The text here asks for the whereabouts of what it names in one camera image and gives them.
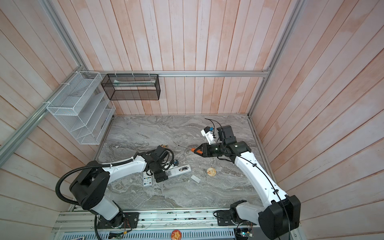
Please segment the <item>orange handled screwdriver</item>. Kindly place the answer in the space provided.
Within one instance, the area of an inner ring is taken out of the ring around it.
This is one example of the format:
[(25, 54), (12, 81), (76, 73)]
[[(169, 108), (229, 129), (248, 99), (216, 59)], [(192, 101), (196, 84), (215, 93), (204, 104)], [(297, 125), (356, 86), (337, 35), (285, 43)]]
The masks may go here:
[(198, 153), (198, 151), (196, 150), (196, 148), (187, 148), (187, 147), (184, 147), (184, 146), (181, 146), (181, 145), (179, 145), (179, 147), (184, 148), (184, 149), (187, 149), (187, 150), (190, 150), (191, 152), (193, 152), (193, 153), (195, 153), (195, 154)]

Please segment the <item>white battery cover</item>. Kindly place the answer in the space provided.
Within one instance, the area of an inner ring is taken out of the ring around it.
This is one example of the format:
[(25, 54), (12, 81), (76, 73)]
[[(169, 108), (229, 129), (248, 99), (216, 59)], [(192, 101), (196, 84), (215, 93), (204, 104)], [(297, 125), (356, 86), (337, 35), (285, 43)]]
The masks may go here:
[(201, 179), (199, 179), (199, 178), (196, 177), (195, 175), (192, 175), (192, 176), (191, 176), (191, 179), (194, 180), (194, 181), (197, 182), (197, 183), (200, 183), (200, 182), (201, 182)]

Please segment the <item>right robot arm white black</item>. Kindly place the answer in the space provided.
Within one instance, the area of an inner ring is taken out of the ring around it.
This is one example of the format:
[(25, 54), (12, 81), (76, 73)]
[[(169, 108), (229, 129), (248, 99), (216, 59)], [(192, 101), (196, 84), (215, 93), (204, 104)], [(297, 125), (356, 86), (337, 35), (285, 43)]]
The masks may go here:
[(273, 181), (260, 166), (247, 143), (237, 141), (231, 126), (217, 129), (205, 127), (201, 134), (207, 142), (192, 149), (192, 152), (203, 158), (216, 157), (235, 164), (251, 182), (264, 207), (260, 210), (245, 200), (237, 201), (224, 214), (217, 215), (219, 224), (229, 221), (238, 225), (256, 224), (270, 240), (299, 227), (300, 200), (296, 196), (289, 196)]

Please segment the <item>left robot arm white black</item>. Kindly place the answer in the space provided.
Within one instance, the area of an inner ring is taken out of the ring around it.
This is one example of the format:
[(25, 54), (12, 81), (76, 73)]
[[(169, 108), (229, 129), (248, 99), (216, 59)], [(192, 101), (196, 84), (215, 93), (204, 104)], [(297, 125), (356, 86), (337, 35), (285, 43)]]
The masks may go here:
[[(147, 152), (137, 152), (131, 158), (109, 164), (91, 161), (86, 166), (64, 174), (58, 180), (55, 192), (63, 202), (80, 206), (95, 216), (95, 235), (100, 239), (99, 229), (125, 228), (126, 232), (130, 232), (137, 227), (139, 220), (139, 213), (126, 214), (115, 201), (106, 196), (109, 184), (136, 173), (154, 177), (160, 183), (169, 178), (167, 172), (178, 164), (174, 152), (163, 146)], [(75, 173), (78, 176), (69, 187), (74, 200), (70, 200), (62, 194), (61, 185)]]

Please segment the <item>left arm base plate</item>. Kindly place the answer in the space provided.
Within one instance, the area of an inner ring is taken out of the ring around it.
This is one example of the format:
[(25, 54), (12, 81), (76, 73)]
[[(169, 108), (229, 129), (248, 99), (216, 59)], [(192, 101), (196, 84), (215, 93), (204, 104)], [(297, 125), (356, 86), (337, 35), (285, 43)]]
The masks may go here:
[(103, 216), (97, 216), (97, 229), (135, 229), (138, 226), (140, 213), (118, 213), (111, 220), (106, 220)]

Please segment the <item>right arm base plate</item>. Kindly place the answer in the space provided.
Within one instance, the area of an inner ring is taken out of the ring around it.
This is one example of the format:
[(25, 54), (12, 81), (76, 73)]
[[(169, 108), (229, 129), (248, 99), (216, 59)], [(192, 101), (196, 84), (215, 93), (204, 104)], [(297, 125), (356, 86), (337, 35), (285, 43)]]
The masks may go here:
[(251, 209), (240, 208), (230, 210), (218, 210), (213, 213), (219, 226), (230, 225), (259, 225), (257, 213)]

